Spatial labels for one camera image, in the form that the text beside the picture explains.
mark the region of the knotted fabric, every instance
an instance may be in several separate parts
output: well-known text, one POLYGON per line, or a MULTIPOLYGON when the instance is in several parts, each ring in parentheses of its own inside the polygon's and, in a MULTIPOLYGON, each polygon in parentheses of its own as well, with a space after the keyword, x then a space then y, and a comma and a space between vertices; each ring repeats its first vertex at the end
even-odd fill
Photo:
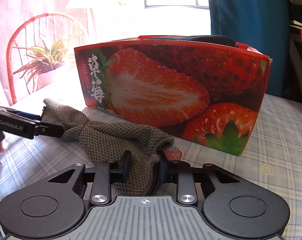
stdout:
POLYGON ((79 140, 94 165, 119 160, 125 150, 132 153, 132 167, 126 183, 115 183, 125 195, 146 195, 152 190, 154 164, 158 150, 170 148, 174 138, 160 129, 134 123, 103 123, 90 121, 82 112, 44 99, 42 121, 61 125, 65 141, 79 140))

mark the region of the plaid tablecloth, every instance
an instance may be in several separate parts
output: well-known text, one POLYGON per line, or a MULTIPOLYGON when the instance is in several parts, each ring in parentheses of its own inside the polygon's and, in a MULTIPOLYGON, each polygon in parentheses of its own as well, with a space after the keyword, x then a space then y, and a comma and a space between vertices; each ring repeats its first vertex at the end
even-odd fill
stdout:
MULTIPOLYGON (((56 93, 54 86, 50 85, 41 93, 32 94, 14 107, 40 114, 45 97, 54 100, 65 97, 61 103, 83 111, 91 120, 125 122, 87 108, 78 78, 74 79, 72 88, 66 95, 56 93)), ((45 136, 29 140, 10 134, 6 138, 10 141, 10 146, 2 159, 0 201, 15 190, 74 163, 82 162, 87 167, 93 166, 78 142, 63 142, 45 136)), ((183 160, 194 167, 201 167, 207 162, 214 163, 279 194, 287 201, 291 210, 283 237, 297 240, 301 238, 302 104, 265 95, 258 120, 242 156, 236 157, 179 138, 175 139, 175 147, 182 151, 183 160)), ((174 184, 165 184, 160 186, 158 194, 174 195, 175 191, 174 184)))

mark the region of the window frame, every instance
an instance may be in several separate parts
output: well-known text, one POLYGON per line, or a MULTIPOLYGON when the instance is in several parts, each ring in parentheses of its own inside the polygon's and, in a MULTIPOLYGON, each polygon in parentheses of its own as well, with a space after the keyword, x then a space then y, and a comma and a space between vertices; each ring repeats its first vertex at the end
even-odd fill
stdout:
POLYGON ((209 6, 203 6, 198 4, 198 0, 195 0, 195 5, 147 5, 146 0, 144 0, 144 8, 161 8, 167 6, 179 6, 179 7, 187 7, 187 8, 196 8, 196 9, 206 9, 209 10, 209 6))

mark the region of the triangular cutout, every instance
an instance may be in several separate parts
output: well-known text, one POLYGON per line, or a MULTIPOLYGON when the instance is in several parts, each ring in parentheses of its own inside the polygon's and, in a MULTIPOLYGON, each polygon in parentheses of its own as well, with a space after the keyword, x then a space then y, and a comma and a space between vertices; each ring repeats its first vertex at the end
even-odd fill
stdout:
POLYGON ((57 175, 56 177, 50 179, 49 182, 67 183, 74 172, 75 172, 75 170, 68 170, 68 171, 63 172, 63 173, 57 175))
POLYGON ((226 175, 221 171, 214 170, 213 172, 214 172, 215 176, 218 178, 218 180, 223 184, 240 182, 238 179, 236 179, 232 176, 226 175))

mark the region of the box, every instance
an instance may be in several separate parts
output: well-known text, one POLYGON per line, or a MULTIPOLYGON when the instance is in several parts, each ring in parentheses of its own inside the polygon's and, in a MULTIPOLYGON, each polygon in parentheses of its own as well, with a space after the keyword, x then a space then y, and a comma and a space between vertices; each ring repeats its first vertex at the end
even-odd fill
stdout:
POLYGON ((241 155, 262 104, 271 59, 241 43, 149 37, 75 48, 86 105, 241 155))

